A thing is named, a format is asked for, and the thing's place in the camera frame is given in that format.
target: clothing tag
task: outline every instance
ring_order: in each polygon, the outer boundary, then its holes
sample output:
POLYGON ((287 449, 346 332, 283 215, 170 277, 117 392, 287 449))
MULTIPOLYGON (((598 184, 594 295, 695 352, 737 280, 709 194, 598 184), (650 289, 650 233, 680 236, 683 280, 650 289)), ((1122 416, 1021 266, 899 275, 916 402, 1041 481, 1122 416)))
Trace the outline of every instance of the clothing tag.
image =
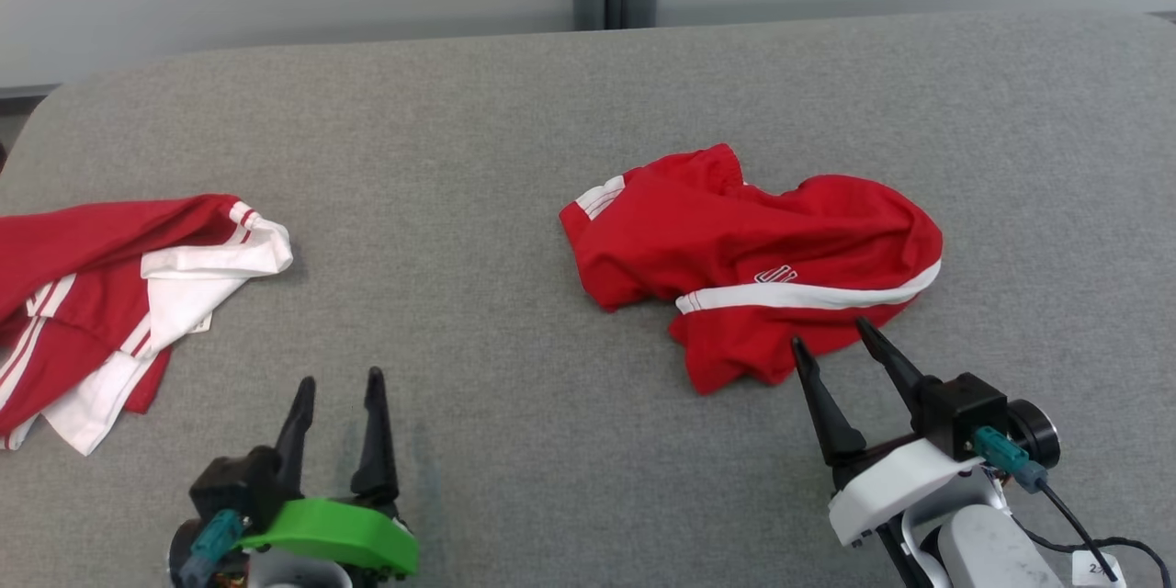
POLYGON ((1095 555, 1085 549, 1080 549, 1074 552, 1070 561, 1074 563, 1074 584, 1075 586, 1112 586, 1114 588, 1127 588, 1127 579, 1123 577, 1123 570, 1118 569, 1118 561, 1115 556, 1110 554, 1103 554, 1107 559, 1107 564, 1115 570, 1115 576, 1118 581, 1111 583, 1110 577, 1107 576, 1102 566, 1095 559, 1095 555))
POLYGON ((206 329, 208 329, 208 327, 211 326, 213 326, 213 313, 208 313, 208 316, 200 320, 200 323, 196 325, 196 328, 189 329, 188 335, 192 335, 194 333, 205 333, 206 329))

